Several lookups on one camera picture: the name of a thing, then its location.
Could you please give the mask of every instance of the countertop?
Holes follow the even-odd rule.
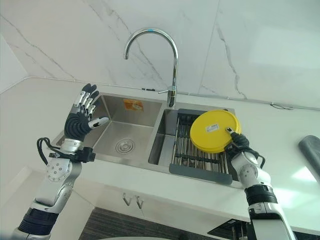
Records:
[[[31,78],[2,93],[1,158],[23,159],[20,164],[43,171],[36,140],[44,136],[53,140],[62,131],[82,86],[77,82]],[[123,87],[98,85],[98,90],[164,101],[167,98],[164,94]],[[266,104],[179,94],[177,101],[235,109],[250,147],[266,158],[263,169],[271,175],[271,184],[292,229],[320,235],[320,177],[313,177],[308,161],[298,149],[298,142],[305,136],[320,137],[320,111],[280,110]],[[18,172],[15,161],[3,164],[1,184],[5,185]],[[82,166],[84,179],[228,218],[249,220],[246,196],[239,188],[99,159]]]

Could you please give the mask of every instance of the floor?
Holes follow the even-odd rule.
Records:
[[[96,207],[92,211],[79,240],[98,240],[113,237],[215,240],[215,238]]]

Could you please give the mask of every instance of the orange sticker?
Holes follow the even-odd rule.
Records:
[[[142,101],[140,100],[134,100],[134,99],[123,99],[124,102],[124,108],[126,110],[133,110],[133,111],[144,111],[144,106],[142,104]]]

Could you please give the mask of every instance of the yellow lid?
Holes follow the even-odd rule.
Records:
[[[190,139],[200,150],[207,153],[223,152],[231,142],[231,136],[226,128],[231,127],[236,133],[241,133],[241,126],[231,112],[212,110],[200,115],[192,124]]]

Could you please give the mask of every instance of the double sink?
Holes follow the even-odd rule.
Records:
[[[228,183],[226,179],[218,181],[225,184],[237,180],[224,153],[196,149],[189,138],[191,125],[181,124],[182,120],[192,123],[206,111],[234,113],[234,109],[180,102],[168,108],[166,101],[116,94],[102,94],[97,103],[93,119],[106,116],[110,121],[84,140],[86,147],[93,148],[96,160],[214,182],[228,176]],[[60,146],[64,139],[62,131],[53,144]]]

